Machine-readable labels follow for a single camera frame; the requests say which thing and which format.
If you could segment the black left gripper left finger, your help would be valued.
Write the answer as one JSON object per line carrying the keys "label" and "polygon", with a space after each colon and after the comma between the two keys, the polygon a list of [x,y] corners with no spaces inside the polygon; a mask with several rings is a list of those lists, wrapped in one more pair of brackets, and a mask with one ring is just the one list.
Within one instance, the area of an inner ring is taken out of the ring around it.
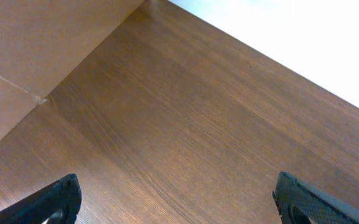
{"label": "black left gripper left finger", "polygon": [[82,192],[76,174],[68,174],[0,211],[0,224],[74,224]]}

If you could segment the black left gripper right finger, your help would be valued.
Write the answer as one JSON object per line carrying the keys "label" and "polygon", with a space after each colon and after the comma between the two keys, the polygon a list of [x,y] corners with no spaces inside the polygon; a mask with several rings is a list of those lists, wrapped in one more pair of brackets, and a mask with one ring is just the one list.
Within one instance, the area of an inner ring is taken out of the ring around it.
{"label": "black left gripper right finger", "polygon": [[279,173],[272,195],[283,223],[359,224],[359,209],[288,172]]}

